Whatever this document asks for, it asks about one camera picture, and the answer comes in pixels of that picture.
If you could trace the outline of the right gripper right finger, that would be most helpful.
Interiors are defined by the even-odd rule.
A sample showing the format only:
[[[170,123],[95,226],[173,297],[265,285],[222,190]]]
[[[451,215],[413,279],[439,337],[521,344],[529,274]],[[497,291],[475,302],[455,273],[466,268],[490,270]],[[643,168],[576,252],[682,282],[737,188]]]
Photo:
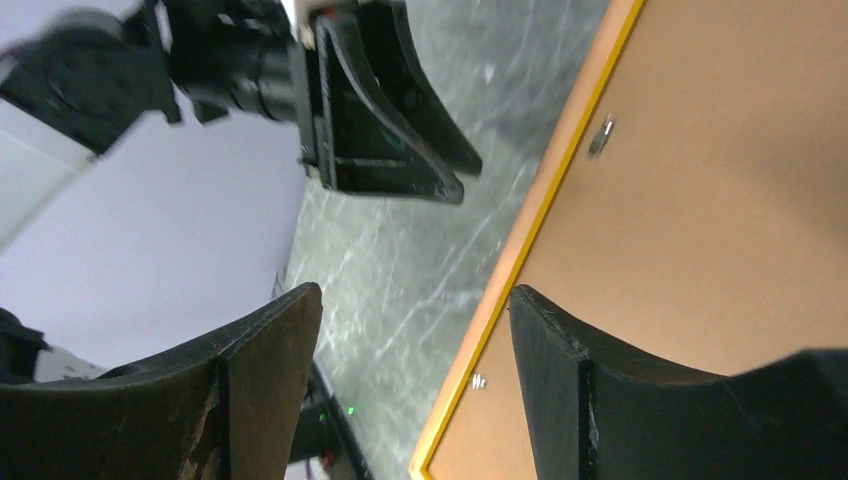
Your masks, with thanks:
[[[509,316],[541,479],[847,475],[843,349],[721,376],[640,350],[527,285]]]

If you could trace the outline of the brown cardboard backing board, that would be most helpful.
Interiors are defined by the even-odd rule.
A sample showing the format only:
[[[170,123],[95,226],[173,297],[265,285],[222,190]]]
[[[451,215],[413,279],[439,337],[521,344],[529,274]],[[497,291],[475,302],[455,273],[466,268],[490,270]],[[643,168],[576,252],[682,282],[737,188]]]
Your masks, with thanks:
[[[512,290],[735,376],[847,353],[847,5],[644,6]]]

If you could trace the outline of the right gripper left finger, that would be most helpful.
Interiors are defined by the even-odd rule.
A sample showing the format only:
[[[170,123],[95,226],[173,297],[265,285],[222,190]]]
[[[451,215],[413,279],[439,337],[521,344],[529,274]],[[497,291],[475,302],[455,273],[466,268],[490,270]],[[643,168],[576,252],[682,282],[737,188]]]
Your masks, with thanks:
[[[5,479],[280,479],[322,315],[304,283],[95,379],[1,389]]]

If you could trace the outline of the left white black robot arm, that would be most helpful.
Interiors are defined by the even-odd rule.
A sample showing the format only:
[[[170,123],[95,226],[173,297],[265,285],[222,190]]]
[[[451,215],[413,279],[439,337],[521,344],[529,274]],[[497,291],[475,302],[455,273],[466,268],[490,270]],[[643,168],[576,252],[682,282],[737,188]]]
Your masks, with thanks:
[[[459,204],[483,162],[422,70],[403,1],[140,1],[80,8],[1,55],[8,243],[145,113],[293,123],[330,191]]]

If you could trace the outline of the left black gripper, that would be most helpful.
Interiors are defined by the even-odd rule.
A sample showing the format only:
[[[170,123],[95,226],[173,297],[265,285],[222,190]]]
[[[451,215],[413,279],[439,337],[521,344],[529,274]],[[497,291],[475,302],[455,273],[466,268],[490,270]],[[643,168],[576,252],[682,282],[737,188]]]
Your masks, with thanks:
[[[403,1],[320,9],[303,48],[279,1],[167,1],[169,70],[202,124],[241,111],[299,129],[308,176],[349,195],[464,199],[483,162],[430,84]]]

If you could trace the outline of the yellow wooden picture frame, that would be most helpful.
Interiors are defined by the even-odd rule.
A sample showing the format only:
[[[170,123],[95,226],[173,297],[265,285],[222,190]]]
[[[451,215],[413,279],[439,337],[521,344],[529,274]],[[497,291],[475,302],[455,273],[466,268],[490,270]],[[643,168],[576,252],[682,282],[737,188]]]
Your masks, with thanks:
[[[607,7],[409,462],[413,479],[533,479],[507,300],[582,141],[641,1]]]

